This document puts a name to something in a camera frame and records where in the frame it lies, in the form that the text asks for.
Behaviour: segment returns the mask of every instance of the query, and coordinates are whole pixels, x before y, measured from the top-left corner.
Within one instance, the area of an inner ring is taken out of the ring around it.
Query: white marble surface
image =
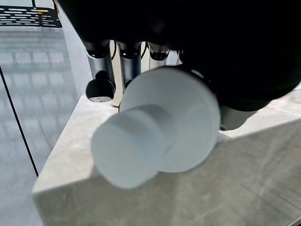
[[[222,132],[230,137],[238,137],[271,128],[283,123],[301,119],[301,89],[293,90],[251,116],[238,129]]]
[[[33,189],[45,225],[285,226],[301,215],[300,119],[220,143],[189,172],[120,190],[89,150],[116,111],[80,99]]]

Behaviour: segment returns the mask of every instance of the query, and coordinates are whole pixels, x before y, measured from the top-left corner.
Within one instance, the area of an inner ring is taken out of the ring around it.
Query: white bottle cap
[[[158,173],[168,141],[159,112],[151,105],[133,108],[112,116],[96,130],[92,155],[110,183],[134,188]]]

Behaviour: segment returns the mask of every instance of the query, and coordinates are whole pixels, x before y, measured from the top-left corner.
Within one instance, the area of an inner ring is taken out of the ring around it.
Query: black rubber tip
[[[92,102],[107,102],[114,98],[115,88],[108,79],[94,79],[86,88],[86,96]]]

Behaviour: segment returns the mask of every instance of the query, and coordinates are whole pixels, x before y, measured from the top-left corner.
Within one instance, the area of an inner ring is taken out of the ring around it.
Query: white cylindrical object
[[[159,171],[183,172],[202,163],[220,126],[215,96],[198,78],[172,67],[138,76],[127,87],[120,113],[92,138],[99,172],[129,189]]]

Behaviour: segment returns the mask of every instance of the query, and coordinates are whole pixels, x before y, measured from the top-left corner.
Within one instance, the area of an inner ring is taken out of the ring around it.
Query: black vertical line
[[[53,7],[54,7],[55,11],[56,11],[56,13],[58,14],[58,12],[57,12],[57,5],[56,5],[56,3],[55,3],[54,0],[52,0],[52,2],[53,2]]]
[[[37,177],[38,177],[38,176],[39,176],[39,173],[38,173],[38,171],[37,171],[36,165],[35,165],[34,160],[33,160],[33,158],[32,158],[32,154],[31,154],[31,152],[30,152],[30,150],[29,150],[29,147],[28,147],[28,144],[27,144],[25,135],[24,135],[24,133],[23,133],[23,129],[22,129],[22,127],[21,127],[21,123],[20,123],[19,118],[18,118],[18,116],[17,116],[17,113],[16,113],[16,110],[15,110],[13,101],[12,101],[12,99],[11,99],[11,96],[10,96],[10,93],[9,93],[9,90],[8,90],[8,86],[7,86],[6,82],[5,82],[5,78],[4,78],[4,74],[3,74],[3,71],[2,71],[1,65],[0,65],[0,74],[1,74],[1,78],[2,78],[2,81],[3,81],[4,88],[5,88],[5,90],[6,90],[6,94],[7,94],[7,96],[8,96],[8,100],[9,100],[9,102],[10,102],[11,108],[13,109],[13,113],[14,113],[14,115],[15,115],[15,119],[16,119],[16,121],[17,121],[17,124],[18,124],[19,130],[20,130],[22,139],[23,139],[23,141],[24,141],[24,144],[25,144],[27,153],[28,153],[28,155],[29,155],[30,161],[32,162],[32,166],[33,166],[34,172],[36,173],[36,175],[37,175]]]
[[[35,0],[32,0],[32,7],[36,7],[36,2],[35,2]]]

